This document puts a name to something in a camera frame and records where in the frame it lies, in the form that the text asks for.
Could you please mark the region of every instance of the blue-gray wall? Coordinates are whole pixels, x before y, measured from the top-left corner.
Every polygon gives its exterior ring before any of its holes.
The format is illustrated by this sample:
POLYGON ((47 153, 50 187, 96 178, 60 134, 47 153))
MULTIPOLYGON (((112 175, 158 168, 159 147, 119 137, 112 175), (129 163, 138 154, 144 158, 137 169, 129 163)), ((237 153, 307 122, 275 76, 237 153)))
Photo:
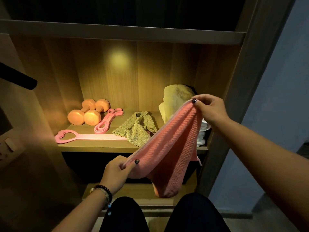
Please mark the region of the blue-gray wall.
MULTIPOLYGON (((309 135, 308 7, 309 0, 296 0, 242 121, 293 152, 309 135)), ((230 150, 209 199, 217 209, 250 212, 263 193, 230 150)))

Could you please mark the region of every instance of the electrical socket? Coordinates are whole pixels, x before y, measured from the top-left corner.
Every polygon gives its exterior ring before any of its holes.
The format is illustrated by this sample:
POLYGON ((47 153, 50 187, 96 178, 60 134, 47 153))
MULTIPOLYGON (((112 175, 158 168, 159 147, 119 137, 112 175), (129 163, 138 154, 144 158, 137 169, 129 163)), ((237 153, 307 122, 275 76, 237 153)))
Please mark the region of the electrical socket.
POLYGON ((0 136, 0 169, 6 167, 10 162, 17 158, 24 147, 18 140, 17 132, 14 129, 0 136))

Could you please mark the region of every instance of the black beaded bracelet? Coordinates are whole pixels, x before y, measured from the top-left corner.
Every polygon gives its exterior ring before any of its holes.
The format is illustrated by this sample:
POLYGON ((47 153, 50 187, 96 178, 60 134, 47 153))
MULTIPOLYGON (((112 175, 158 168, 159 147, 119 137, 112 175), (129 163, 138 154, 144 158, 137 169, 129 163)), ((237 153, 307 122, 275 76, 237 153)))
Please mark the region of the black beaded bracelet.
POLYGON ((97 188, 101 188, 103 190, 105 190, 108 194, 108 198, 109 198, 109 203, 112 202, 113 200, 113 196, 112 196, 112 193, 109 191, 109 189, 106 188, 106 186, 103 186, 103 185, 96 185, 95 187, 93 187, 94 189, 97 189, 97 188))

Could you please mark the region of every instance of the black pants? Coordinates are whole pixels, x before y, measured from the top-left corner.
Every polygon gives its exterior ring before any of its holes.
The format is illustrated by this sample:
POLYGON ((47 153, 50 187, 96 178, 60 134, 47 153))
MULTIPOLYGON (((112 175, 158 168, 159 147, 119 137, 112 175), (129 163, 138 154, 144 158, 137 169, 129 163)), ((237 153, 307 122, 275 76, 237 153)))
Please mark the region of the black pants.
MULTIPOLYGON (((116 199, 110 216, 104 217, 100 231, 149 231, 139 205, 129 197, 116 199)), ((172 212, 165 231, 230 231, 209 199, 198 193, 181 198, 172 212)))

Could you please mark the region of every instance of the pink towel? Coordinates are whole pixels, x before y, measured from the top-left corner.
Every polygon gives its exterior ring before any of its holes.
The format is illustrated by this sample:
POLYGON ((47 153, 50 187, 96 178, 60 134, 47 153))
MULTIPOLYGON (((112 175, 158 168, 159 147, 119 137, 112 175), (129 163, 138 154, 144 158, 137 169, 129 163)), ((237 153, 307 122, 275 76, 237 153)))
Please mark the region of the pink towel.
POLYGON ((144 146, 128 157, 124 166, 140 160, 129 178, 148 177, 158 197, 177 195, 190 160, 199 161, 196 140, 201 123, 202 114, 192 101, 184 103, 144 146))

